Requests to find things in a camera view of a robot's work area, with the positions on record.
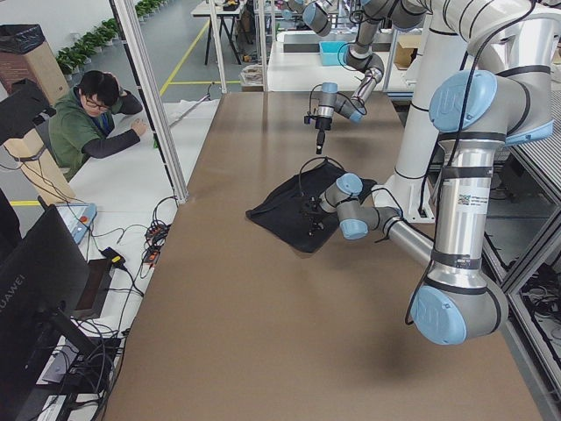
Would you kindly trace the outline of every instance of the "black monitor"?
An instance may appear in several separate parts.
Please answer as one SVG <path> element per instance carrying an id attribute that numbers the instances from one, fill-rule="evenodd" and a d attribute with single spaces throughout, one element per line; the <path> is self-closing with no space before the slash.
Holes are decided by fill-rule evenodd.
<path id="1" fill-rule="evenodd" d="M 95 345 L 69 319 L 89 267 L 55 207 L 0 266 L 0 414 L 16 419 L 60 336 L 89 355 Z"/>

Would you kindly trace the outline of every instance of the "light blue box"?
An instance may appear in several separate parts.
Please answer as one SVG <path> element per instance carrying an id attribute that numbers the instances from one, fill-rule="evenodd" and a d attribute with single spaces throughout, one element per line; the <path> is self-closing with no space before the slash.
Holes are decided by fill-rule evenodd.
<path id="1" fill-rule="evenodd" d="M 319 43 L 319 57 L 324 66 L 344 65 L 344 57 L 349 48 L 346 41 L 321 41 Z"/>

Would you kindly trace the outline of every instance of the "brown tabletop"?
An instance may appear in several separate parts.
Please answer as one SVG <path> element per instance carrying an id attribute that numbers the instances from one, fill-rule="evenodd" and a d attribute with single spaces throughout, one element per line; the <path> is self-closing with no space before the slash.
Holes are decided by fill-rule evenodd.
<path id="1" fill-rule="evenodd" d="M 245 218 L 315 156 L 307 109 L 306 94 L 223 97 L 106 419 L 541 419 L 499 333 L 436 346 L 403 323 L 423 268 L 378 233 L 303 254 Z M 335 118 L 324 153 L 384 182 L 401 132 L 374 94 L 360 125 Z"/>

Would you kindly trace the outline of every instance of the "green jacket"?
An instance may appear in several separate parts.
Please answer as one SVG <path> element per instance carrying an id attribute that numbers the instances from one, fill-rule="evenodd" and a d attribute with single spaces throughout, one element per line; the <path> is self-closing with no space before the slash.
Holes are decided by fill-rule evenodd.
<path id="1" fill-rule="evenodd" d="M 54 105 L 56 114 L 49 120 L 49 137 L 54 158 L 60 168 L 69 168 L 64 174 L 70 180 L 82 167 L 88 156 L 82 151 L 84 145 L 94 139 L 106 139 L 115 128 L 112 114 L 117 114 L 122 105 L 119 97 L 111 109 L 98 118 L 92 118 L 81 107 L 76 96 L 77 88 L 71 89 Z"/>

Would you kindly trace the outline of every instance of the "row of green plants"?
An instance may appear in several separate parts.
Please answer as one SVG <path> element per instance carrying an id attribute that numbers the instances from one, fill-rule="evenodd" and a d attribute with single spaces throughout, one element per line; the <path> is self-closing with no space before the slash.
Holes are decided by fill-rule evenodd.
<path id="1" fill-rule="evenodd" d="M 139 20 L 155 13 L 162 4 L 168 0 L 141 0 L 135 6 Z M 94 54 L 101 53 L 102 47 L 110 46 L 112 40 L 118 36 L 118 25 L 114 18 L 104 20 L 93 31 L 86 32 L 72 46 L 62 48 L 56 61 L 64 75 L 71 75 L 79 68 L 88 64 L 89 58 Z"/>

